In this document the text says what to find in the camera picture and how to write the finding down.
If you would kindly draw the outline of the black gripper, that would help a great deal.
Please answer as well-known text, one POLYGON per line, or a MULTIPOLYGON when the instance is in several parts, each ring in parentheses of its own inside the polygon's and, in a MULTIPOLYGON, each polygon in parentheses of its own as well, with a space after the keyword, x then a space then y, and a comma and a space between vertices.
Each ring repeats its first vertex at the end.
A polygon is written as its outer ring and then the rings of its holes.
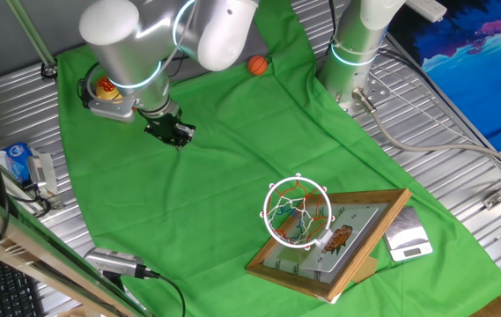
POLYGON ((139 114, 147 121, 144 132, 156 137, 164 144, 181 148, 193 139, 196 126, 180 122, 180 110, 166 112, 160 116, 144 110, 139 110, 139 114))

